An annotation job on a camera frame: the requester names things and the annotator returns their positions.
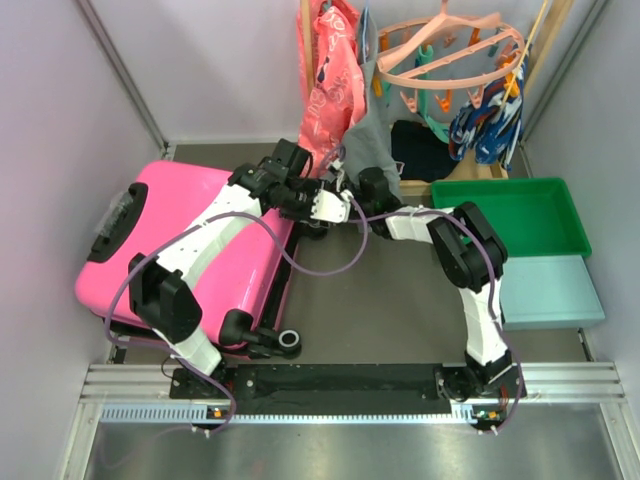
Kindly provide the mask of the pink hard-shell suitcase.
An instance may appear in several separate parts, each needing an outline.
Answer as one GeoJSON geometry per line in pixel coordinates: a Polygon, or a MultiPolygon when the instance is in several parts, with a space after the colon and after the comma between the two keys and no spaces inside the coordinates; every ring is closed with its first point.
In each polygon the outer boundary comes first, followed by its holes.
{"type": "MultiPolygon", "coordinates": [[[[163,341],[130,309],[129,263],[187,229],[229,176],[225,170],[164,161],[145,167],[96,237],[76,280],[78,301],[111,331],[163,341]]],[[[238,234],[202,275],[194,289],[201,325],[223,358],[300,352],[298,332],[280,325],[298,238],[295,224],[270,210],[238,234]]]]}

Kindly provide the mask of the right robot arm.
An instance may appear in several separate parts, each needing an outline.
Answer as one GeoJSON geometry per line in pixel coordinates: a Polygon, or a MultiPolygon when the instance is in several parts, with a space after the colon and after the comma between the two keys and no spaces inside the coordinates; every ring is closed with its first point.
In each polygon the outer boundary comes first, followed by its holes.
{"type": "Polygon", "coordinates": [[[499,391],[512,368],[499,302],[508,253],[480,208],[473,202],[444,209],[405,205],[377,167],[363,170],[356,182],[339,185],[354,194],[374,233],[432,245],[446,278],[458,289],[467,329],[465,365],[442,368],[443,393],[462,401],[499,391]]]}

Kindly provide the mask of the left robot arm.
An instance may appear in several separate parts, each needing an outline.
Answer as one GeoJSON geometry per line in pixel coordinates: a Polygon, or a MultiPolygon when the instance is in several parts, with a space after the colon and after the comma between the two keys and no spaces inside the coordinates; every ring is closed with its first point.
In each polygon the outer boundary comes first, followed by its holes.
{"type": "Polygon", "coordinates": [[[223,356],[201,325],[203,312],[194,294],[207,268],[238,234],[272,209],[311,225],[349,218],[354,195],[341,161],[331,164],[336,178],[327,181],[303,176],[310,158],[302,147],[280,140],[258,164],[237,167],[174,240],[129,263],[131,311],[194,369],[192,384],[205,396],[220,394],[227,382],[223,356]]]}

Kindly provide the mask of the grey hanging garment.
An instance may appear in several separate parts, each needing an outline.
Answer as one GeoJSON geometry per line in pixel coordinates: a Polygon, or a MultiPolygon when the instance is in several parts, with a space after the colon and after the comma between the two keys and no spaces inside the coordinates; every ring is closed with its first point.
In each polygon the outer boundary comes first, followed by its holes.
{"type": "Polygon", "coordinates": [[[384,97],[377,97],[373,89],[376,60],[379,53],[378,29],[366,7],[357,24],[358,62],[364,79],[366,113],[343,136],[345,147],[344,171],[356,183],[366,168],[378,167],[389,182],[389,189],[402,199],[400,175],[391,155],[391,129],[384,97]]]}

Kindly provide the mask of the dark navy folded garment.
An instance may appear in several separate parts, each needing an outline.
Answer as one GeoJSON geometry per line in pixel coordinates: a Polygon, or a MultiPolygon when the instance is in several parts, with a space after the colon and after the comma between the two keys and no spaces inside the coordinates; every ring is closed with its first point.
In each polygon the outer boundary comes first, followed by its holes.
{"type": "Polygon", "coordinates": [[[448,177],[458,165],[448,145],[418,122],[398,120],[391,129],[392,157],[402,164],[402,180],[427,183],[448,177]]]}

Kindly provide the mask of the coral patterned jacket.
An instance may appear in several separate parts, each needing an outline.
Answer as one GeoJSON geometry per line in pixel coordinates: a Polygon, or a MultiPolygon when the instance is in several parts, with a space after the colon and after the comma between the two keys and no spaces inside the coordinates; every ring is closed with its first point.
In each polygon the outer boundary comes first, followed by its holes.
{"type": "Polygon", "coordinates": [[[305,49],[303,16],[297,15],[299,74],[304,109],[298,144],[311,153],[318,177],[325,155],[367,111],[358,62],[359,11],[347,1],[311,1],[311,50],[305,49]]]}

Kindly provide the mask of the wooden clothes rack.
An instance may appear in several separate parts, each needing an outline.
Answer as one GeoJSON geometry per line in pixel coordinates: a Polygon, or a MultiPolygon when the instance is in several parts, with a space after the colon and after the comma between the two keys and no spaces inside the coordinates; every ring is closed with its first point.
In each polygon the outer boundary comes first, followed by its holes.
{"type": "MultiPolygon", "coordinates": [[[[538,17],[532,26],[529,40],[534,41],[529,49],[528,75],[525,77],[522,90],[525,97],[529,96],[542,70],[546,58],[555,48],[556,39],[574,6],[573,1],[544,1],[540,7],[538,17]]],[[[300,1],[296,24],[300,27],[300,51],[304,53],[304,62],[300,65],[300,72],[305,77],[303,97],[307,99],[312,90],[313,81],[310,75],[314,68],[314,36],[312,32],[313,16],[317,13],[312,1],[300,1]]],[[[463,160],[445,181],[471,180],[508,180],[509,173],[499,164],[478,165],[472,159],[463,160]]]]}

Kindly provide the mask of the blue white patterned garment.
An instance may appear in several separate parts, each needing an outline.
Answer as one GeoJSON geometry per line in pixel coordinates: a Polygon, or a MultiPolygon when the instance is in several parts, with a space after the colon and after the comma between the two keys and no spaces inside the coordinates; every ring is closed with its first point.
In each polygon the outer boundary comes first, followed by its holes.
{"type": "Polygon", "coordinates": [[[484,88],[478,108],[467,101],[449,127],[449,157],[460,162],[469,150],[480,165],[499,164],[511,170],[511,160],[521,138],[524,80],[529,51],[520,67],[484,88]]]}

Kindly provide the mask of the teal round clothes hanger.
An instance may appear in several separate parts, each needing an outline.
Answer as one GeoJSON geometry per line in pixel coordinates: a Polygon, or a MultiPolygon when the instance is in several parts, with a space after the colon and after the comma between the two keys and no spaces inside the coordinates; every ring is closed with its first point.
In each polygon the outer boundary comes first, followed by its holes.
{"type": "Polygon", "coordinates": [[[507,33],[501,29],[485,39],[478,36],[479,32],[475,28],[470,43],[458,50],[452,49],[457,36],[446,31],[418,43],[410,37],[403,44],[378,55],[376,65],[380,79],[398,87],[407,109],[435,125],[439,136],[444,135],[445,127],[430,117],[430,104],[436,104],[442,113],[448,114],[451,112],[454,93],[465,91],[468,100],[475,105],[480,102],[485,86],[506,74],[506,69],[500,67],[464,78],[447,76],[452,66],[459,63],[473,65],[473,58],[480,52],[497,46],[507,38],[507,33]]]}

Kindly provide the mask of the pink round clothes hanger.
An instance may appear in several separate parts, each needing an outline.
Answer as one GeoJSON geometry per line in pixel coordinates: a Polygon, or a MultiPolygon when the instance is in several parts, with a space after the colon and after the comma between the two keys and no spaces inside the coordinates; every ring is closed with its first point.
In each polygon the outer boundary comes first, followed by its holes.
{"type": "Polygon", "coordinates": [[[523,35],[498,12],[484,16],[453,14],[442,1],[437,14],[380,31],[386,47],[377,56],[381,80],[415,92],[431,91],[444,113],[453,93],[462,91],[478,109],[490,83],[513,88],[527,51],[523,35]]]}

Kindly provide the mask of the green plastic tray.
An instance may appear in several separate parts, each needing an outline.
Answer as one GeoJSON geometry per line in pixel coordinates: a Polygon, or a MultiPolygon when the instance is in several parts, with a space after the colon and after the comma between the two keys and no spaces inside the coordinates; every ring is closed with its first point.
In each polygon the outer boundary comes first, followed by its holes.
{"type": "Polygon", "coordinates": [[[476,204],[512,257],[579,255],[592,247],[570,191],[560,178],[439,181],[437,208],[476,204]]]}

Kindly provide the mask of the light blue plastic tray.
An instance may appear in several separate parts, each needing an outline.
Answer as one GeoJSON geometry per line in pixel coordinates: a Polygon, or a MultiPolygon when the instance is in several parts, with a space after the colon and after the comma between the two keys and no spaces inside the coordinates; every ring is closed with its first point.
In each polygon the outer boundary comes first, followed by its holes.
{"type": "Polygon", "coordinates": [[[587,328],[605,319],[579,255],[509,259],[504,265],[500,305],[507,331],[587,328]]]}

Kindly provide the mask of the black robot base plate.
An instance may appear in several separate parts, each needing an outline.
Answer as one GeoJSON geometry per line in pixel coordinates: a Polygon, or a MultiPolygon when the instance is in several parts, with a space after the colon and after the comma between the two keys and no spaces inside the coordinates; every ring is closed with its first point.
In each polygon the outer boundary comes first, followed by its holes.
{"type": "Polygon", "coordinates": [[[479,384],[469,368],[453,364],[239,364],[217,381],[245,415],[395,415],[450,411],[451,400],[526,395],[517,369],[479,384]]]}

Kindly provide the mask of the aluminium rail frame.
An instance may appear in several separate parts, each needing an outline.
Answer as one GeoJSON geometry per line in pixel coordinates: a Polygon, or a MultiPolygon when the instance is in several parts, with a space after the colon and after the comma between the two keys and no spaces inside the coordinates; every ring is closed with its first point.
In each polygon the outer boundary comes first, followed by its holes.
{"type": "Polygon", "coordinates": [[[484,387],[439,364],[245,364],[214,386],[179,366],[93,365],[81,390],[60,477],[85,476],[100,424],[160,423],[216,430],[253,425],[460,425],[492,430],[529,405],[593,404],[621,474],[639,475],[639,433],[608,362],[527,363],[484,387]]]}

